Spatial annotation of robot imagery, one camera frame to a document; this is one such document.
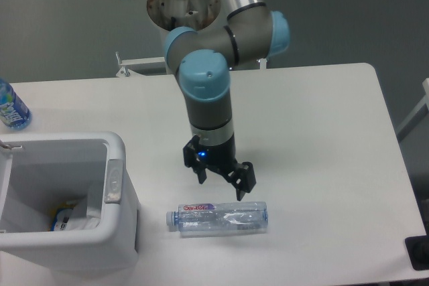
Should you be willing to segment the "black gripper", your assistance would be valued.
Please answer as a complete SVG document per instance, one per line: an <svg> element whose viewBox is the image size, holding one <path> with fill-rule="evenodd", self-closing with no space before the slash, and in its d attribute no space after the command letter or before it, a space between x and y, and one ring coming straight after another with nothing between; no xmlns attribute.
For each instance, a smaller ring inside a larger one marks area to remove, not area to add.
<svg viewBox="0 0 429 286"><path fill-rule="evenodd" d="M220 175L226 175L236 191L237 201L249 194L256 185L253 164L245 161L237 163L235 159L235 136L220 145L203 145L198 135L194 135L183 147L184 165L191 168L198 177L198 183L207 179L206 169Z"/></svg>

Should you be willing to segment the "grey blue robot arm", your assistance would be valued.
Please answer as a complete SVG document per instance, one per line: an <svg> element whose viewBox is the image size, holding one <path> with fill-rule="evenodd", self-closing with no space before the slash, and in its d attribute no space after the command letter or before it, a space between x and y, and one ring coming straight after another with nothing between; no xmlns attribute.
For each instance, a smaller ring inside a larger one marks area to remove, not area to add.
<svg viewBox="0 0 429 286"><path fill-rule="evenodd" d="M270 58L290 44L284 15L264 0L221 0L227 24L208 29L208 3L165 0L159 14L167 21L164 59L184 96L192 138L184 146L184 164L206 180L208 171L222 176L237 199L256 184L253 165L235 157L230 69Z"/></svg>

